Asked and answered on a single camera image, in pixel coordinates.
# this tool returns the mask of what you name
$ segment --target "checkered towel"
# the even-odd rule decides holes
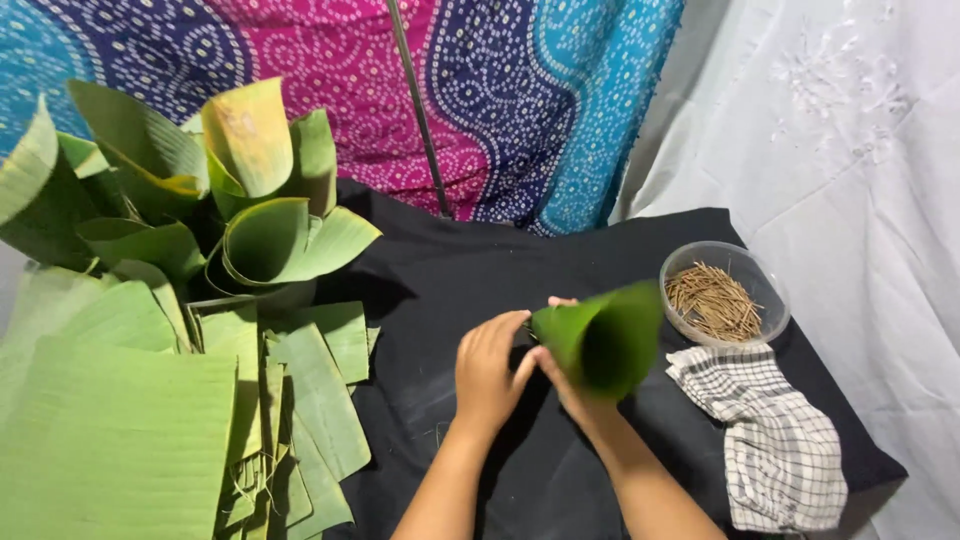
[[[770,347],[696,347],[667,360],[667,375],[693,403],[727,423],[727,493],[736,528],[837,527],[847,503],[840,439],[829,418],[786,381]]]

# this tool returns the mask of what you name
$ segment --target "forearm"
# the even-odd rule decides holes
[[[725,538],[615,410],[588,433],[634,540]]]
[[[392,540],[469,540],[477,487],[492,436],[456,420],[437,451]]]

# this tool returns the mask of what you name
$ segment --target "stack of banana leaves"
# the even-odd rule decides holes
[[[280,80],[183,127],[71,81],[0,169],[0,239],[32,259],[0,344],[5,537],[320,538],[371,459],[350,394],[377,329],[311,307],[380,232],[337,206],[325,112]]]

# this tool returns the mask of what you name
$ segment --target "patterned fabric backdrop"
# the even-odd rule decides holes
[[[539,234],[606,219],[683,0],[400,0],[457,219]],[[438,211],[385,0],[0,0],[0,156],[63,81],[183,122],[284,76],[290,118],[326,107],[341,174]]]

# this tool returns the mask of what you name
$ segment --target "plastic bowl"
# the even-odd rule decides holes
[[[716,266],[727,271],[740,282],[747,294],[763,308],[760,316],[760,335],[750,341],[725,341],[706,335],[681,318],[666,296],[666,282],[673,276],[693,267],[695,262]],[[767,266],[747,250],[725,242],[694,242],[670,254],[660,269],[660,298],[670,324],[692,341],[708,347],[750,347],[768,343],[783,332],[790,322],[790,304],[786,291]]]

